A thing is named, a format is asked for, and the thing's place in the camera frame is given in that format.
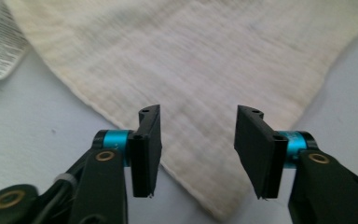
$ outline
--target black cable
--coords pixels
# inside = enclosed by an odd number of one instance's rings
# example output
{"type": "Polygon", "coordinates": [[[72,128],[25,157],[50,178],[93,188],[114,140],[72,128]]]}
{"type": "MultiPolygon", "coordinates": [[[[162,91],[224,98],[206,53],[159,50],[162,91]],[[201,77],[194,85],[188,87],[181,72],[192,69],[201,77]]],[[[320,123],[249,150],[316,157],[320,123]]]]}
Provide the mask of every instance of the black cable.
{"type": "Polygon", "coordinates": [[[40,202],[42,205],[46,205],[60,190],[63,181],[56,181],[45,193],[40,195],[40,202]]]}
{"type": "Polygon", "coordinates": [[[53,196],[53,198],[47,203],[47,205],[42,209],[42,211],[36,216],[32,224],[41,224],[44,223],[55,206],[62,203],[62,199],[67,196],[67,193],[70,192],[71,185],[69,183],[62,183],[58,192],[53,196]]]}

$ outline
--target cloth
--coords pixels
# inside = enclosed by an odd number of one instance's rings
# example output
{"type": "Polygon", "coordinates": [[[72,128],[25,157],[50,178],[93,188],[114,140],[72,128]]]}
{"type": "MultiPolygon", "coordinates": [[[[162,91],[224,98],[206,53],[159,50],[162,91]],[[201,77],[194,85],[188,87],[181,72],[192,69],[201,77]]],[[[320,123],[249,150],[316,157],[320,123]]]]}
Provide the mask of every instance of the cloth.
{"type": "Polygon", "coordinates": [[[161,105],[165,169],[223,220],[251,192],[237,105],[301,116],[358,36],[358,0],[6,0],[51,71],[119,128],[161,105]]]}

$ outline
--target cable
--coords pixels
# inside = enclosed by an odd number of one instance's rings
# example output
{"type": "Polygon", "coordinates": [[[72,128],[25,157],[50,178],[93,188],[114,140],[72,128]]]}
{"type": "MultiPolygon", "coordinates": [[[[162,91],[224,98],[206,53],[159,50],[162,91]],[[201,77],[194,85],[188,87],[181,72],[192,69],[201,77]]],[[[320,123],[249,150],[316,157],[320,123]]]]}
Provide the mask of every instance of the cable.
{"type": "Polygon", "coordinates": [[[73,192],[75,192],[75,190],[77,188],[77,179],[73,175],[68,174],[68,173],[63,173],[63,174],[57,175],[57,177],[54,179],[54,181],[57,182],[59,180],[63,180],[63,181],[70,183],[72,186],[73,192]]]}
{"type": "Polygon", "coordinates": [[[42,211],[36,216],[32,224],[41,224],[44,223],[51,211],[56,205],[62,203],[62,198],[66,196],[67,191],[71,188],[69,183],[63,183],[57,194],[48,202],[48,204],[42,209],[42,211]]]}
{"type": "Polygon", "coordinates": [[[40,195],[40,202],[46,205],[60,190],[63,181],[56,181],[45,193],[40,195]]]}

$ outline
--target blue ring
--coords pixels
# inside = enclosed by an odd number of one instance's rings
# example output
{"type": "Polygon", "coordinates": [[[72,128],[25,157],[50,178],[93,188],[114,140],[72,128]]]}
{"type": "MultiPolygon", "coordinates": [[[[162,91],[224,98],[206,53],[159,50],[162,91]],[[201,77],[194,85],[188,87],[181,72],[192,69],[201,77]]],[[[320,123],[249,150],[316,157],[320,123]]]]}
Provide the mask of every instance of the blue ring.
{"type": "Polygon", "coordinates": [[[123,164],[125,167],[129,166],[127,155],[127,138],[129,135],[128,130],[109,130],[103,139],[104,148],[112,148],[119,150],[123,155],[123,164]]]}
{"type": "Polygon", "coordinates": [[[298,154],[302,150],[307,149],[307,142],[303,135],[299,132],[278,132],[285,136],[289,142],[287,144],[286,159],[284,161],[284,168],[296,168],[296,161],[298,154]]]}

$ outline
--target brass screw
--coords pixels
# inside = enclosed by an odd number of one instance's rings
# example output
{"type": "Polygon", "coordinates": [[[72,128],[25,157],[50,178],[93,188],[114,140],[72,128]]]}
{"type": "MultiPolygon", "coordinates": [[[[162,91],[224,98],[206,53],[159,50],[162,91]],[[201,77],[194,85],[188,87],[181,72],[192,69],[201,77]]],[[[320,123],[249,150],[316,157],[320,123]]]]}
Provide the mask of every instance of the brass screw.
{"type": "Polygon", "coordinates": [[[327,164],[330,162],[330,160],[327,157],[325,157],[324,155],[318,154],[318,153],[311,153],[308,155],[308,157],[312,161],[316,161],[321,164],[327,164]]]}
{"type": "Polygon", "coordinates": [[[111,151],[103,151],[98,153],[95,156],[95,160],[97,161],[110,161],[115,157],[115,153],[111,152],[111,151]]]}
{"type": "Polygon", "coordinates": [[[0,195],[0,209],[9,208],[19,203],[25,196],[25,192],[15,189],[0,195]]]}

